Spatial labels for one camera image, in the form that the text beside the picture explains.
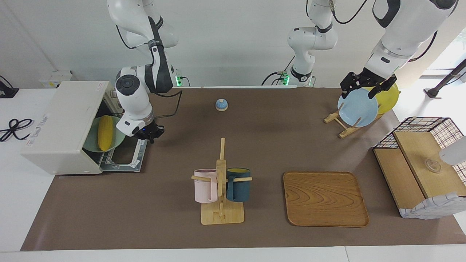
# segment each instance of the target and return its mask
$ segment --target brown tabletop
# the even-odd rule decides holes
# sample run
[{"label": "brown tabletop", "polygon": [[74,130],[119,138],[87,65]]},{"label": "brown tabletop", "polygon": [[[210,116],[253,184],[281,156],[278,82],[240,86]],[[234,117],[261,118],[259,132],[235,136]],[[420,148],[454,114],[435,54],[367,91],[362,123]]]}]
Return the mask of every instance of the brown tabletop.
[{"label": "brown tabletop", "polygon": [[[323,119],[338,89],[184,90],[178,114],[161,119],[165,134],[147,148],[141,173],[57,176],[22,250],[250,248],[466,243],[453,216],[403,219],[370,147],[399,122],[393,112],[347,138]],[[218,98],[229,102],[215,110]],[[176,98],[151,95],[156,114]],[[202,226],[193,170],[215,167],[220,138],[228,167],[252,170],[242,224]],[[364,228],[292,226],[282,176],[287,171],[348,171],[361,188]]]}]

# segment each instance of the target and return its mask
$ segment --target blue ball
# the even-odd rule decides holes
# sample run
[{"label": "blue ball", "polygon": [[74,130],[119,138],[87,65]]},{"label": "blue ball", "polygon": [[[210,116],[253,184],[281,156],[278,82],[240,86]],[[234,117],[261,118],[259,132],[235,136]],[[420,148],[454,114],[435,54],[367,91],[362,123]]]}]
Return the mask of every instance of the blue ball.
[{"label": "blue ball", "polygon": [[215,103],[215,108],[218,111],[225,111],[228,109],[228,102],[225,99],[221,98],[217,100],[217,102]]}]

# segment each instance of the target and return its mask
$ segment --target pink mug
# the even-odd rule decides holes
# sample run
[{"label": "pink mug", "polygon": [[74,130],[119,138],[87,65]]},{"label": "pink mug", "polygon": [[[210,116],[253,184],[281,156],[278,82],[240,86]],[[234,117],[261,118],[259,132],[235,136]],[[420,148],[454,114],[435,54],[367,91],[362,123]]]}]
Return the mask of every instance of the pink mug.
[{"label": "pink mug", "polygon": [[198,177],[210,178],[210,182],[194,180],[194,199],[198,203],[213,203],[217,201],[217,170],[198,169],[194,171]]}]

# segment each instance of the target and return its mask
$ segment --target green bowl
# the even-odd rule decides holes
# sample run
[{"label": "green bowl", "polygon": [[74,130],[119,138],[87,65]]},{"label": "green bowl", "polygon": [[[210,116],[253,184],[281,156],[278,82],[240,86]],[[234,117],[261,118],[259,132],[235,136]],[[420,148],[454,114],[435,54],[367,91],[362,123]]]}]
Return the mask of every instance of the green bowl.
[{"label": "green bowl", "polygon": [[[120,121],[119,118],[111,116],[113,119],[113,139],[112,139],[112,145],[108,151],[116,148],[119,146],[124,138],[125,134],[121,133],[116,127],[118,121]],[[99,144],[97,142],[97,134],[99,131],[99,122],[100,122],[100,117],[94,119],[92,122],[92,126],[90,127],[88,137],[86,138],[86,141],[84,142],[84,149],[87,151],[91,152],[96,152],[96,153],[102,153],[102,149],[100,149]]]}]

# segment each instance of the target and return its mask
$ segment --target mug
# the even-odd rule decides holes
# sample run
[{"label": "mug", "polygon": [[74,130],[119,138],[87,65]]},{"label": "mug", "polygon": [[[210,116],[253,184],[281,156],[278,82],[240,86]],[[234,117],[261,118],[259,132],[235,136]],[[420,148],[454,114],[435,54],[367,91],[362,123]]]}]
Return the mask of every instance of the mug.
[{"label": "mug", "polygon": [[246,202],[249,200],[249,188],[251,181],[233,182],[235,178],[247,178],[251,176],[251,170],[247,168],[228,168],[226,177],[226,199],[233,202]]},{"label": "mug", "polygon": [[210,182],[194,180],[194,200],[198,203],[212,203],[217,201],[217,170],[198,169],[194,171],[194,175],[210,178]]}]

